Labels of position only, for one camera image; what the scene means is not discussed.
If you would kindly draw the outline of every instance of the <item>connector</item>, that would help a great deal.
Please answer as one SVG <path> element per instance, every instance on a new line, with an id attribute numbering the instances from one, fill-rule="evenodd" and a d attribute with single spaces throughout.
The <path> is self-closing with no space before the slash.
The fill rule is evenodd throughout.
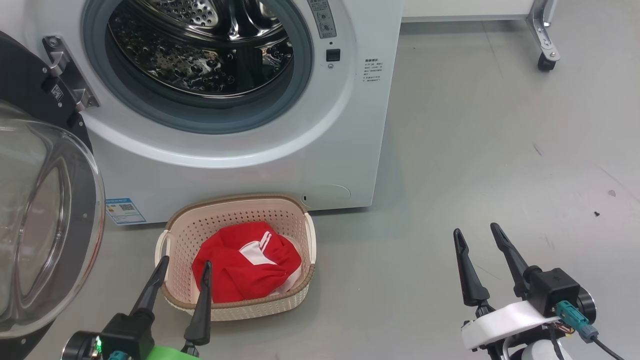
<path id="1" fill-rule="evenodd" d="M 111 356 L 109 356 L 109 360 L 127 360 L 127 357 L 127 354 L 122 351 L 114 351 L 111 353 Z"/>
<path id="2" fill-rule="evenodd" d="M 598 337 L 596 328 L 589 325 L 589 320 L 568 301 L 563 300 L 556 304 L 556 315 L 573 327 L 585 343 L 591 343 Z"/>

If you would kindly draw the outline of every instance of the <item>screw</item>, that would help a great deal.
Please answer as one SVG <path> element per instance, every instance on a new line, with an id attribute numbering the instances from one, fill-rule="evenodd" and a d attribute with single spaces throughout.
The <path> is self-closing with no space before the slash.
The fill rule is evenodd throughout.
<path id="1" fill-rule="evenodd" d="M 47 43 L 51 47 L 56 47 L 56 46 L 60 45 L 60 41 L 58 40 L 58 38 L 54 38 L 54 37 L 49 38 L 47 40 Z"/>

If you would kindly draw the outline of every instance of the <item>door hinge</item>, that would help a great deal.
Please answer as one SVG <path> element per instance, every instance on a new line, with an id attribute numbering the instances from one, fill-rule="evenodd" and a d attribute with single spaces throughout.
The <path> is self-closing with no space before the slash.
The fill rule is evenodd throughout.
<path id="1" fill-rule="evenodd" d="M 62 38 L 56 35 L 43 37 L 42 43 L 51 60 L 49 73 L 51 76 L 60 78 L 71 90 L 71 95 L 76 102 L 76 110 L 83 111 L 86 108 L 100 106 Z"/>

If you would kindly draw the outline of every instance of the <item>washing machine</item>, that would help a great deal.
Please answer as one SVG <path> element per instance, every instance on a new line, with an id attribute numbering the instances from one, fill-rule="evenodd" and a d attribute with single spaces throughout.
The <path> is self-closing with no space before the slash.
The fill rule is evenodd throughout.
<path id="1" fill-rule="evenodd" d="M 402 0 L 0 3 L 2 86 L 86 129 L 117 224 L 240 193 L 372 204 Z"/>

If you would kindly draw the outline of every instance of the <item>beige plastic basket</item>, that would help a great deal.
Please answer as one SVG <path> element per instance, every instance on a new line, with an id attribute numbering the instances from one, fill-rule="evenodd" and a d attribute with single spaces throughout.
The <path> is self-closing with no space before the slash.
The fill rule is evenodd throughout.
<path id="1" fill-rule="evenodd" d="M 302 276 L 292 290 L 281 295 L 212 304 L 211 320 L 256 318 L 300 305 L 307 296 L 316 267 L 316 232 L 307 210 L 284 195 L 247 195 L 201 202 L 172 216 L 156 244 L 156 266 L 163 248 L 171 258 L 162 287 L 165 299 L 193 315 L 200 292 L 191 264 L 201 244 L 223 227 L 254 221 L 267 222 L 293 243 L 302 258 Z"/>

